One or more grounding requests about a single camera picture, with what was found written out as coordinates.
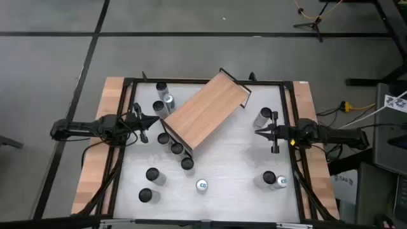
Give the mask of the black rig beam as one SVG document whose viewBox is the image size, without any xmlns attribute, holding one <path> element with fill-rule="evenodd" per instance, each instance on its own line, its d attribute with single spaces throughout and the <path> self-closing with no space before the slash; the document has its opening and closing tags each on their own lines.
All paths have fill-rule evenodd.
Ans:
<svg viewBox="0 0 407 229">
<path fill-rule="evenodd" d="M 68 216 L 63 218 L 28 219 L 22 221 L 0 222 L 0 229 L 83 229 L 100 226 L 114 226 L 119 224 L 133 225 L 188 225 L 203 229 L 215 227 L 246 227 L 260 229 L 407 229 L 400 227 L 389 220 L 383 220 L 373 225 L 350 224 L 342 221 L 319 221 L 304 219 L 299 223 L 281 222 L 250 222 L 250 221 L 211 221 L 201 219 L 198 221 L 182 220 L 150 220 L 150 219 L 114 219 L 110 216 Z"/>
</svg>

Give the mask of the silver can black lid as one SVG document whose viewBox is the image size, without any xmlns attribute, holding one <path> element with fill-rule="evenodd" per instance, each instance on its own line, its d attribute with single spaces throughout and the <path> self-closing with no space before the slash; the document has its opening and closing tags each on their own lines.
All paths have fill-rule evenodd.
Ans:
<svg viewBox="0 0 407 229">
<path fill-rule="evenodd" d="M 276 182 L 276 175 L 274 172 L 266 170 L 254 177 L 253 181 L 259 188 L 268 188 Z"/>
</svg>

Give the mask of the grey chair base leg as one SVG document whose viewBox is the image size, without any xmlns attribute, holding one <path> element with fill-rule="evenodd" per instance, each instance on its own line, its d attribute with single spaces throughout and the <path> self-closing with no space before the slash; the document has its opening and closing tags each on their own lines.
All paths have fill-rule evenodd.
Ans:
<svg viewBox="0 0 407 229">
<path fill-rule="evenodd" d="M 0 135 L 0 146 L 11 146 L 17 149 L 21 149 L 23 144 L 16 140 Z"/>
</svg>

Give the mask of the blue silver Red Bull can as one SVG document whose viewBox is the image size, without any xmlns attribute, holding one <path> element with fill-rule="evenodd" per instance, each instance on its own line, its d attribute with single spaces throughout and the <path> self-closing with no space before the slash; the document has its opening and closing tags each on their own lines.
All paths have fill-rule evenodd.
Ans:
<svg viewBox="0 0 407 229">
<path fill-rule="evenodd" d="M 272 190 L 281 190 L 287 187 L 287 178 L 283 175 L 277 176 L 275 182 L 271 185 Z"/>
<path fill-rule="evenodd" d="M 196 185 L 195 185 L 195 188 L 197 189 L 197 192 L 200 193 L 200 194 L 206 193 L 207 190 L 208 190 L 208 187 L 209 187 L 209 184 L 208 184 L 208 182 L 207 182 L 206 180 L 204 180 L 204 179 L 199 179 L 199 180 L 196 182 Z"/>
<path fill-rule="evenodd" d="M 175 103 L 174 97 L 172 95 L 166 94 L 163 97 L 163 102 L 169 113 L 173 113 L 176 110 L 176 103 Z"/>
</svg>

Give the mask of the white Celsius can blue logo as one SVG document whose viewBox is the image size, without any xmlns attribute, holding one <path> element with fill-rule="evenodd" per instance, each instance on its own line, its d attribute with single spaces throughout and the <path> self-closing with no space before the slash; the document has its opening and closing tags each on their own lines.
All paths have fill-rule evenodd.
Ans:
<svg viewBox="0 0 407 229">
<path fill-rule="evenodd" d="M 163 186 L 166 183 L 166 175 L 156 167 L 150 167 L 146 171 L 146 179 L 158 186 Z"/>
</svg>

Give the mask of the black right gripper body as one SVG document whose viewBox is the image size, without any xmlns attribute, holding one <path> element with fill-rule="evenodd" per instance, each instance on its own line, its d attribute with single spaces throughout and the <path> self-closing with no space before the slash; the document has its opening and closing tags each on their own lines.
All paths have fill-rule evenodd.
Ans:
<svg viewBox="0 0 407 229">
<path fill-rule="evenodd" d="M 291 141 L 291 136 L 293 135 L 293 128 L 289 125 L 277 125 L 277 119 L 279 114 L 277 111 L 272 111 L 272 153 L 280 153 L 278 140 L 288 140 Z"/>
</svg>

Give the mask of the dark grey cabinet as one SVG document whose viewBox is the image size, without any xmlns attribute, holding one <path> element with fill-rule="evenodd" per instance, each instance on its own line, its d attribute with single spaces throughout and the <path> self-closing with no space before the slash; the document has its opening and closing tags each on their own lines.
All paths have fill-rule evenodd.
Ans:
<svg viewBox="0 0 407 229">
<path fill-rule="evenodd" d="M 373 225 L 379 214 L 393 215 L 397 175 L 368 163 L 360 164 L 357 178 L 355 222 Z"/>
</svg>

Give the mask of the white Celsius can orange logo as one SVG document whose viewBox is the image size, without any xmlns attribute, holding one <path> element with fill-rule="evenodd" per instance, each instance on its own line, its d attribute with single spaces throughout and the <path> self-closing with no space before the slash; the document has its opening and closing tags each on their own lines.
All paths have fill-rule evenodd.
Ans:
<svg viewBox="0 0 407 229">
<path fill-rule="evenodd" d="M 159 116 L 161 119 L 164 120 L 166 119 L 166 117 L 168 117 L 169 114 L 163 101 L 154 101 L 152 107 L 155 114 Z"/>
</svg>

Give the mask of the black desk frame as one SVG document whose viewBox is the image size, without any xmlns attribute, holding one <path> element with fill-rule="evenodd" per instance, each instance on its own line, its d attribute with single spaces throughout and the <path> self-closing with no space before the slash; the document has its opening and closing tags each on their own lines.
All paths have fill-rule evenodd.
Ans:
<svg viewBox="0 0 407 229">
<path fill-rule="evenodd" d="M 407 12 L 399 9 L 396 0 L 355 0 L 357 3 L 371 3 L 375 6 L 387 34 L 396 45 L 402 64 L 396 67 L 388 75 L 380 79 L 347 78 L 346 86 L 350 87 L 373 87 L 378 83 L 393 83 L 407 76 Z"/>
</svg>

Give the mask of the black tripod stand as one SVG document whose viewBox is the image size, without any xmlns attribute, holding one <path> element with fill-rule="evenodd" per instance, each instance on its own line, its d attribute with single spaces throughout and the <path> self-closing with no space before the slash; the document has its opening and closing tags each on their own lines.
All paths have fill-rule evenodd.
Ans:
<svg viewBox="0 0 407 229">
<path fill-rule="evenodd" d="M 327 6 L 328 6 L 328 3 L 325 3 L 325 5 L 323 6 L 323 8 L 321 9 L 318 16 L 314 19 L 313 22 L 307 22 L 307 23 L 302 23 L 302 24 L 294 24 L 293 28 L 297 29 L 297 28 L 300 28 L 300 27 L 308 27 L 309 29 L 311 29 L 312 31 L 315 32 L 315 34 L 317 35 L 318 41 L 320 43 L 323 42 L 321 32 L 319 30 L 319 23 L 322 20 L 321 17 L 323 15 L 323 13 L 325 12 L 325 9 L 327 8 Z"/>
</svg>

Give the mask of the white marker tag paper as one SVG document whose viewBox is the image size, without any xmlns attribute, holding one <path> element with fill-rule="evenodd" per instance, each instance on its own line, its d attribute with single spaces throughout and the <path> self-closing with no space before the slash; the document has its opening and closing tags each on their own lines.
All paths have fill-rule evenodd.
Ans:
<svg viewBox="0 0 407 229">
<path fill-rule="evenodd" d="M 407 113 L 407 100 L 402 98 L 385 95 L 384 104 L 385 107 L 395 109 Z"/>
</svg>

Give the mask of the white Celsius Peach Vibe can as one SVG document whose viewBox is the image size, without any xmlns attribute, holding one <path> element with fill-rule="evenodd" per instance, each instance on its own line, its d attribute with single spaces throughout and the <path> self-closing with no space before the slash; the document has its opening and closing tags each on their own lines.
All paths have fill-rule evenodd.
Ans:
<svg viewBox="0 0 407 229">
<path fill-rule="evenodd" d="M 253 121 L 253 126 L 256 128 L 261 128 L 265 126 L 265 124 L 268 122 L 268 120 L 272 116 L 272 110 L 268 107 L 263 107 L 259 111 L 257 117 Z"/>
<path fill-rule="evenodd" d="M 195 163 L 191 158 L 183 158 L 181 161 L 181 167 L 186 176 L 193 176 L 195 174 Z"/>
<path fill-rule="evenodd" d="M 161 100 L 169 93 L 167 84 L 164 82 L 159 82 L 156 84 L 156 91 Z"/>
</svg>

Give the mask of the white Celsius can yellow band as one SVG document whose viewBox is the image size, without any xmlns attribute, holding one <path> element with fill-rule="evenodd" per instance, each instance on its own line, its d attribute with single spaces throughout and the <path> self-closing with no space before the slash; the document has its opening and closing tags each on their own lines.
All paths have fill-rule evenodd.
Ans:
<svg viewBox="0 0 407 229">
<path fill-rule="evenodd" d="M 162 146 L 171 146 L 172 145 L 171 136 L 166 132 L 162 132 L 162 133 L 158 134 L 157 141 Z"/>
</svg>

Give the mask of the white printed box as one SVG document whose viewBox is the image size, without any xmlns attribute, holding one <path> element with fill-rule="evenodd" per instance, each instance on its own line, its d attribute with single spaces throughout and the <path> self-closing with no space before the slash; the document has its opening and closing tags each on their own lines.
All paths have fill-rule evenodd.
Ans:
<svg viewBox="0 0 407 229">
<path fill-rule="evenodd" d="M 331 176 L 335 197 L 350 204 L 356 203 L 357 171 L 349 170 Z"/>
</svg>

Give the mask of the white Celsius can blue band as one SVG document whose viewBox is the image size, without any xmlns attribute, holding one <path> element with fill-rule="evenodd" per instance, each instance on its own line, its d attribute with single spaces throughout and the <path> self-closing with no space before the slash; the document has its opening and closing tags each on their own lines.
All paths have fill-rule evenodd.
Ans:
<svg viewBox="0 0 407 229">
<path fill-rule="evenodd" d="M 182 160 L 186 156 L 184 146 L 179 142 L 175 142 L 171 145 L 171 152 L 178 160 Z"/>
</svg>

